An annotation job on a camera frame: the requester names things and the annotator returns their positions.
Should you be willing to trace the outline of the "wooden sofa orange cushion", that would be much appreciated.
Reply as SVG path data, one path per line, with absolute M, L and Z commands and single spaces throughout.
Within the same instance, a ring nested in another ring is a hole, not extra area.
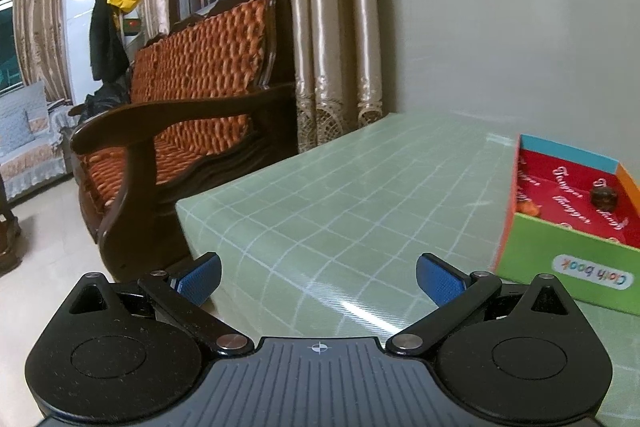
M 219 0 L 136 55 L 130 100 L 70 138 L 86 227 L 114 280 L 186 259 L 179 200 L 295 155 L 291 0 Z

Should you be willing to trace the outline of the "orange fruit in box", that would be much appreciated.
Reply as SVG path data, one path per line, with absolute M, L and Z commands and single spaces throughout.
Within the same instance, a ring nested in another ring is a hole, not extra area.
M 540 207 L 532 200 L 522 200 L 516 203 L 516 211 L 525 213 L 527 216 L 537 217 L 540 215 Z

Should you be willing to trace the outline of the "black coat on rack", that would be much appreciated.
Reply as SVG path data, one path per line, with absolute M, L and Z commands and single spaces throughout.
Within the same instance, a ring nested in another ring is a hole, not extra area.
M 114 8 L 107 0 L 94 0 L 89 46 L 94 80 L 111 83 L 126 74 L 130 66 L 129 58 L 115 25 Z

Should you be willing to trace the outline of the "white refrigerator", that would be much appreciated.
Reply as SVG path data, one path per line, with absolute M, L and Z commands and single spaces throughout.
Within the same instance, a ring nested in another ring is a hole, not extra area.
M 90 26 L 96 0 L 62 0 L 63 37 L 70 99 L 74 105 L 102 87 L 91 68 Z

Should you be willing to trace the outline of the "beige satin curtain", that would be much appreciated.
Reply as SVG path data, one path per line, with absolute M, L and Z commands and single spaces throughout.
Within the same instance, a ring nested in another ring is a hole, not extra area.
M 291 0 L 298 148 L 383 116 L 378 0 Z

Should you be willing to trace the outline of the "dark wooden stool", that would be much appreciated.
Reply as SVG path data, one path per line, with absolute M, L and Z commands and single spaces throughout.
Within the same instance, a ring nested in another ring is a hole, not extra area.
M 0 180 L 1 200 L 1 274 L 4 275 L 17 268 L 21 259 L 15 254 L 15 243 L 22 230 L 20 222 L 14 215 L 6 196 L 3 180 Z

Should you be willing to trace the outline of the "black bag on sofa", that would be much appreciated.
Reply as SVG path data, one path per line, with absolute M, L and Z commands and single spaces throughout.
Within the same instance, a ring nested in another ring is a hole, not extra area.
M 96 92 L 86 96 L 85 102 L 82 104 L 78 124 L 83 124 L 92 117 L 129 103 L 129 83 L 126 77 L 103 83 L 102 87 Z

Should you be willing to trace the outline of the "colourful cardboard box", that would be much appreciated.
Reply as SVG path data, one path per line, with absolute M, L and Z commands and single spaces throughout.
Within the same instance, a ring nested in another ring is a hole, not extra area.
M 617 191 L 613 212 L 591 205 L 595 186 Z M 522 200 L 532 200 L 540 215 L 517 212 Z M 521 283 L 550 273 L 577 300 L 638 314 L 638 184 L 614 158 L 520 135 L 492 269 Z

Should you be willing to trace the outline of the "dark fruit in box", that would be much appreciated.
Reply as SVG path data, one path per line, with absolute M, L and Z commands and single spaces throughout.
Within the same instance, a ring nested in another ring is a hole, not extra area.
M 613 212 L 618 203 L 617 191 L 609 186 L 595 186 L 590 191 L 590 202 L 597 210 Z

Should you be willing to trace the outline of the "grey covered sofa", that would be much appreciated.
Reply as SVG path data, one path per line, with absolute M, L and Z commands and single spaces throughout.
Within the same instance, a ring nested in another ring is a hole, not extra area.
M 38 81 L 1 97 L 1 178 L 6 197 L 19 199 L 72 172 L 72 106 L 49 103 Z

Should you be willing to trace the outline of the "green grid table mat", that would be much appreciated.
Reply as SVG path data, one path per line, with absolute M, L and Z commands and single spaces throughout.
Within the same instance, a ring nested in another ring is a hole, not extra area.
M 637 425 L 639 312 L 492 269 L 519 137 L 393 115 L 181 199 L 193 254 L 221 259 L 219 312 L 255 340 L 215 367 L 204 424 Z M 393 355 L 387 339 L 437 309 L 423 254 L 502 288 L 422 355 Z

